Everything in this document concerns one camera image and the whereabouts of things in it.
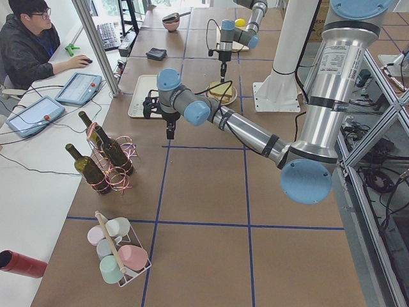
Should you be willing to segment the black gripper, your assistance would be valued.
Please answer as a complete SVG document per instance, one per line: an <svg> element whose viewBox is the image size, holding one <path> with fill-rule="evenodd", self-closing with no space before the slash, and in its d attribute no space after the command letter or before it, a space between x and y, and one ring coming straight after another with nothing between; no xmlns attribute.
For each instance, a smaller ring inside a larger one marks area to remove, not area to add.
<svg viewBox="0 0 409 307"><path fill-rule="evenodd" d="M231 51L218 51L218 59L221 62L220 66L220 83L223 83L226 78L227 62L231 61Z"/></svg>
<svg viewBox="0 0 409 307"><path fill-rule="evenodd" d="M163 104L160 104L160 110L163 119L167 122L166 127L167 139L174 139L176 122L180 119L181 114L175 109Z"/></svg>

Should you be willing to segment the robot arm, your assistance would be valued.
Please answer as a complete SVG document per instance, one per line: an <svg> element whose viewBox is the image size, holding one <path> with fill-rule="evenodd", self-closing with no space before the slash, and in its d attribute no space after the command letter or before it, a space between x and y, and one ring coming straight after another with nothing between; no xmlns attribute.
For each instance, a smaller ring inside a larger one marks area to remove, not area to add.
<svg viewBox="0 0 409 307"><path fill-rule="evenodd" d="M221 62L220 66L220 81L225 81L227 62L231 61L231 54L233 52L233 43L239 43L250 49L257 46L259 42L258 31L267 9L266 1L257 0L237 0L234 1L239 6L251 9L251 17L245 27L241 29L235 25L233 20L223 20L220 29L220 41L218 52L218 59Z"/></svg>
<svg viewBox="0 0 409 307"><path fill-rule="evenodd" d="M290 143L214 98L193 93L172 68L157 76L158 101L164 115L182 115L198 126L211 122L236 136L281 170L281 187L292 200L315 204L332 187L337 164L335 142L358 76L366 49L378 39L390 1L331 1L321 34L323 51L318 57L316 77L309 95L300 137ZM318 1L290 1L271 74L254 83L259 112L296 111L297 66L314 24Z"/></svg>

